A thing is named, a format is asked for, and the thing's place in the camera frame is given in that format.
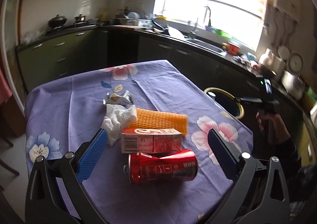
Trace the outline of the person's right hand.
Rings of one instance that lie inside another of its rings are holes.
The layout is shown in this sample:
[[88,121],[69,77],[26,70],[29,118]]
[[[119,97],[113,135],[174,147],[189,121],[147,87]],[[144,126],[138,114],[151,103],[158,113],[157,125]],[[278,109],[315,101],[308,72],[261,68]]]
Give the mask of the person's right hand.
[[290,138],[289,132],[278,113],[257,113],[257,122],[261,131],[268,137],[271,143],[279,144]]

